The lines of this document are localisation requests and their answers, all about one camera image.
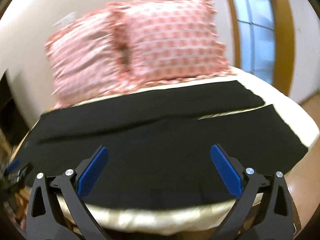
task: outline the window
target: window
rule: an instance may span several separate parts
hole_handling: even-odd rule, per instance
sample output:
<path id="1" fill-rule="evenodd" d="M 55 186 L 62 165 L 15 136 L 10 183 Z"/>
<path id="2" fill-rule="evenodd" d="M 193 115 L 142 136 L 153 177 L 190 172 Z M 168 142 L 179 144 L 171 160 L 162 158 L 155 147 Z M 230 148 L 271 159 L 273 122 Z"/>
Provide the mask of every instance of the window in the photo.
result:
<path id="1" fill-rule="evenodd" d="M 234 4 L 241 69 L 272 84 L 276 43 L 270 0 L 234 0 Z"/>

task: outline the pillowcase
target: pillowcase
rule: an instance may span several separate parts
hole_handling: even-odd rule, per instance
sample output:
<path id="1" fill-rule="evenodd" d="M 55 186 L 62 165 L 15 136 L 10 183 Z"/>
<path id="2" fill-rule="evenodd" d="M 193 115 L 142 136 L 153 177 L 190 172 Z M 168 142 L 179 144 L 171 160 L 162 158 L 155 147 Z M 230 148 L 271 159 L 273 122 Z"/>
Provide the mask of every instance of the pillowcase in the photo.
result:
<path id="1" fill-rule="evenodd" d="M 121 10 L 108 5 L 62 28 L 45 45 L 52 64 L 57 106 L 113 93 L 125 80 L 114 26 Z"/>
<path id="2" fill-rule="evenodd" d="M 129 69 L 139 83 L 231 71 L 211 0 L 140 2 L 124 11 Z"/>

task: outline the blue gripper pad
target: blue gripper pad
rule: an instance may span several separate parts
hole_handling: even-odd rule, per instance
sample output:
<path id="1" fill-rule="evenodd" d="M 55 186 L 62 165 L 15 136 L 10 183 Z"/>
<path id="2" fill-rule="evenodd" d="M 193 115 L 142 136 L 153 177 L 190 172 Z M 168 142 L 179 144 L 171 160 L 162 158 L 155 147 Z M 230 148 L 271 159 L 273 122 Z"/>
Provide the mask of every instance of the blue gripper pad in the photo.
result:
<path id="1" fill-rule="evenodd" d="M 16 168 L 18 168 L 20 165 L 20 161 L 18 159 L 13 160 L 8 167 L 7 167 L 7 172 L 11 173 L 13 172 Z"/>
<path id="2" fill-rule="evenodd" d="M 241 177 L 216 144 L 211 147 L 210 154 L 211 160 L 229 193 L 239 199 L 243 191 Z"/>
<path id="3" fill-rule="evenodd" d="M 80 198 L 88 196 L 91 193 L 94 184 L 107 164 L 108 157 L 108 148 L 105 146 L 100 147 L 98 153 L 95 154 L 94 158 L 82 172 L 77 184 L 77 195 Z"/>

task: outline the silver bolt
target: silver bolt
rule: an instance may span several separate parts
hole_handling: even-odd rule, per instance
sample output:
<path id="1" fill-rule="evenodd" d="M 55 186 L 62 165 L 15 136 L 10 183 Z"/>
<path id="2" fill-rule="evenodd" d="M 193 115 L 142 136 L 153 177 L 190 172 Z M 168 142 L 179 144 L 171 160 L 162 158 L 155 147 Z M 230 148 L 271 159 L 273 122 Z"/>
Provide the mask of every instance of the silver bolt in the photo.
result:
<path id="1" fill-rule="evenodd" d="M 37 174 L 37 179 L 42 179 L 42 178 L 43 178 L 43 173 L 42 172 L 38 173 Z"/>
<path id="2" fill-rule="evenodd" d="M 282 178 L 282 177 L 283 177 L 283 174 L 282 174 L 281 171 L 277 171 L 277 172 L 276 172 L 276 175 L 277 175 L 277 177 L 279 177 L 279 178 Z"/>
<path id="3" fill-rule="evenodd" d="M 65 173 L 67 176 L 71 176 L 73 174 L 73 170 L 72 169 L 66 170 Z"/>
<path id="4" fill-rule="evenodd" d="M 251 174 L 254 174 L 254 169 L 253 168 L 246 168 L 245 172 L 251 175 Z"/>

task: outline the black towel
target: black towel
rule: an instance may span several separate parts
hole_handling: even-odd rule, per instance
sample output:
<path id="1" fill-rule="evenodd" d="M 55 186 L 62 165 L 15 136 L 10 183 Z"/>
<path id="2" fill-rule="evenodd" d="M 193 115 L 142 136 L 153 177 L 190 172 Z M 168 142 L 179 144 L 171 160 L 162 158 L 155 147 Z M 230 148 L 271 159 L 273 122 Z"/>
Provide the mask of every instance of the black towel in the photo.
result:
<path id="1" fill-rule="evenodd" d="M 165 117 L 193 117 L 262 106 L 261 97 L 238 81 L 152 90 L 43 114 L 29 143 L 99 134 Z"/>
<path id="2" fill-rule="evenodd" d="M 27 177 L 32 186 L 37 173 L 62 174 L 105 145 L 108 164 L 84 201 L 108 208 L 165 210 L 233 198 L 210 160 L 215 143 L 262 174 L 286 173 L 308 151 L 273 106 L 265 106 L 201 120 L 166 118 L 39 145 L 27 138 L 17 158 L 34 164 Z"/>

